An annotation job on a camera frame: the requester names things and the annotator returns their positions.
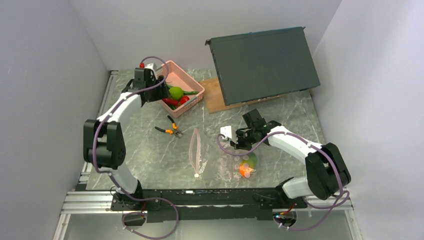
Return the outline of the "fake green lime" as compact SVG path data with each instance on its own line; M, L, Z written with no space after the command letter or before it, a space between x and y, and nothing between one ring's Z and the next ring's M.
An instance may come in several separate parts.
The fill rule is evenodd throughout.
M182 97L184 96L184 91L178 86L170 87L169 93L171 98L176 101L180 101Z

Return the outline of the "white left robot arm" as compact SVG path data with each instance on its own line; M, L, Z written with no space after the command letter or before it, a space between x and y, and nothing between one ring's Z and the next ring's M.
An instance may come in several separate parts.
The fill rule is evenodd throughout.
M97 119L88 119L83 125L83 158L91 163L99 174L106 174L115 185L118 194L124 196L124 204L131 210L144 203L143 189L125 163L126 144L123 127L134 112L145 103L169 96L166 78L169 71L157 75L150 68L137 67L134 77L121 91L118 100Z

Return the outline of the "fake red chili pepper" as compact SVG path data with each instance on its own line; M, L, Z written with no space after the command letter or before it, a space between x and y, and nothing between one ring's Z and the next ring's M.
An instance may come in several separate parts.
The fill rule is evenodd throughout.
M169 106L178 107L180 105L179 101L174 100L172 98L163 98L162 101Z

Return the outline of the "fake orange green mango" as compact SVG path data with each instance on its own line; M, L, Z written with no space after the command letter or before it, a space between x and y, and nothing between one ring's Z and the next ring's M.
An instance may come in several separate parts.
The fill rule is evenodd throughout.
M239 164L239 173L244 178L250 178L257 171L258 156L255 153L249 153L242 157Z

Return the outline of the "fake red tomato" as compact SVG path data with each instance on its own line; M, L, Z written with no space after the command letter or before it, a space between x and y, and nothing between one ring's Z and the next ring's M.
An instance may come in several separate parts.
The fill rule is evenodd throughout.
M183 95L181 97L181 99L179 100L179 105L183 106L186 102L188 102L190 100L188 95Z

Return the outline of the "fake green bean pod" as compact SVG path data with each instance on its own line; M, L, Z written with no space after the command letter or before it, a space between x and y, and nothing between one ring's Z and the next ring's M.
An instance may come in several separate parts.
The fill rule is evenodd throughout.
M198 91L183 91L184 96L197 95L198 93L199 93Z

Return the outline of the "clear zip top bag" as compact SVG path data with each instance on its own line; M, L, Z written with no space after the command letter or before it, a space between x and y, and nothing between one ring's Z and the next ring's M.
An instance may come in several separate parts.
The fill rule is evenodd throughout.
M233 149L228 140L221 140L217 143L195 128L189 142L188 160L194 169L195 179L212 180L216 178L225 182L233 182L252 178L258 173L257 161L256 173L251 177L245 178L240 174L239 166L244 155L240 156L239 154L245 152L245 150Z

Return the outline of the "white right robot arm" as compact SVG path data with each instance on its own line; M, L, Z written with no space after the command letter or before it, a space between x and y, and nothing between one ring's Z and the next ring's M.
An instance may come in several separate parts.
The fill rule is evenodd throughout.
M275 120L266 121L257 109L242 117L246 127L237 129L230 141L235 150L251 153L260 144L266 144L288 153L305 166L304 177L293 177L276 187L275 200L280 207L287 208L300 197L327 200L345 195L344 187L352 178L335 144L307 140Z

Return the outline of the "pink plastic basket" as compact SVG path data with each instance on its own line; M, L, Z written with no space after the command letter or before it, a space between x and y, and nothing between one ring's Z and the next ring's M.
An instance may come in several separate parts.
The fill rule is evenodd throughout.
M169 87L180 87L184 92L197 92L189 94L189 100L175 109L162 100L159 102L173 118L178 118L204 98L205 88L172 60L166 61L166 65L168 75L165 82Z

